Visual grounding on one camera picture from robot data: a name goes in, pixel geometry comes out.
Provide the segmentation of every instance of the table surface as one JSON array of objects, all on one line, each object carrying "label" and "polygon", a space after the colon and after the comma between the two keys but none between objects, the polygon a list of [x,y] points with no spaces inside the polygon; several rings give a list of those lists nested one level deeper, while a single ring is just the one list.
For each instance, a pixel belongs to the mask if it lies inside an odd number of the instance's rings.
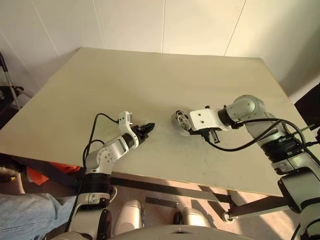
[{"label": "table surface", "polygon": [[[115,172],[281,195],[279,176],[258,145],[223,152],[172,126],[176,110],[218,109],[245,94],[262,99],[275,116],[306,126],[261,59],[81,48],[0,131],[0,152],[81,166],[95,115],[116,119],[126,110],[134,124],[154,122],[155,128],[116,162]],[[94,139],[119,133],[101,117]],[[244,127],[218,136],[226,148],[252,140]],[[305,137],[314,141],[308,130]],[[311,150],[320,156],[318,146]]]}]

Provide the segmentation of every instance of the person's leg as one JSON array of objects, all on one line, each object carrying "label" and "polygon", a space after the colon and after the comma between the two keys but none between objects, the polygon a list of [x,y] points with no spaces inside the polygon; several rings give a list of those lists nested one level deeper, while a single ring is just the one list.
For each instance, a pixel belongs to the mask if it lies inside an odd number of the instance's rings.
[{"label": "person's leg", "polygon": [[0,194],[0,239],[41,240],[68,221],[75,199],[57,200],[48,193]]}]

